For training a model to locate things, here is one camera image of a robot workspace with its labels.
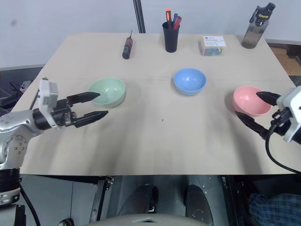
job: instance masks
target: black screwdriver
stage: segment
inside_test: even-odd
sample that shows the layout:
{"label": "black screwdriver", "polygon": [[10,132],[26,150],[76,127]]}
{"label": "black screwdriver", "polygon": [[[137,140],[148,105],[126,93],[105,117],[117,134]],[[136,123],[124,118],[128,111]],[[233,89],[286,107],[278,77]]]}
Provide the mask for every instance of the black screwdriver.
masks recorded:
{"label": "black screwdriver", "polygon": [[132,45],[133,45],[132,31],[131,31],[130,37],[127,38],[126,43],[125,43],[124,48],[123,48],[122,57],[124,59],[129,59],[130,58],[131,49],[132,49]]}

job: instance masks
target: blue pen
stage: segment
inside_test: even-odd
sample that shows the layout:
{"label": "blue pen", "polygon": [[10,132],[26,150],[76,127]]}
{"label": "blue pen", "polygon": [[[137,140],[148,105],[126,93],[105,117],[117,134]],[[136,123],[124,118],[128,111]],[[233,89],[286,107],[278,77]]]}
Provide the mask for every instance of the blue pen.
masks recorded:
{"label": "blue pen", "polygon": [[175,13],[175,14],[174,14],[174,20],[173,20],[173,25],[175,24],[175,22],[176,22],[177,18],[178,18],[178,14],[177,14],[177,13]]}

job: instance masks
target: blue bowl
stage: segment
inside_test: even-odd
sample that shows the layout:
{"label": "blue bowl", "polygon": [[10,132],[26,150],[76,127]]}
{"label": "blue bowl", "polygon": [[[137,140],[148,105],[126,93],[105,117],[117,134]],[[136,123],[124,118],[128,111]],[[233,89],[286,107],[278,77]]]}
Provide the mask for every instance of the blue bowl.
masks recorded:
{"label": "blue bowl", "polygon": [[206,85],[206,76],[194,68],[184,68],[174,75],[177,90],[187,96],[196,95]]}

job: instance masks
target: green bowl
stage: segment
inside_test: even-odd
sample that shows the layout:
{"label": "green bowl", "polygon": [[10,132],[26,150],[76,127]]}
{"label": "green bowl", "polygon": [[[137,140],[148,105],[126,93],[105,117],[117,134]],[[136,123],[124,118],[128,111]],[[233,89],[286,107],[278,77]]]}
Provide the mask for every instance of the green bowl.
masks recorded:
{"label": "green bowl", "polygon": [[120,79],[104,78],[94,82],[89,88],[89,92],[100,94],[93,100],[95,104],[115,107],[121,104],[126,97],[126,86]]}

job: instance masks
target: blue plaid fabric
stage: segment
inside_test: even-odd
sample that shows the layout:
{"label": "blue plaid fabric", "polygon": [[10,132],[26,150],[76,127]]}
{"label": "blue plaid fabric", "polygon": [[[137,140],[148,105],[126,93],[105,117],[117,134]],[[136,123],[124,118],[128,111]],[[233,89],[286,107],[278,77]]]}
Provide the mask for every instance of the blue plaid fabric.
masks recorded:
{"label": "blue plaid fabric", "polygon": [[251,194],[250,213],[261,226],[301,226],[301,196],[279,194],[267,199]]}

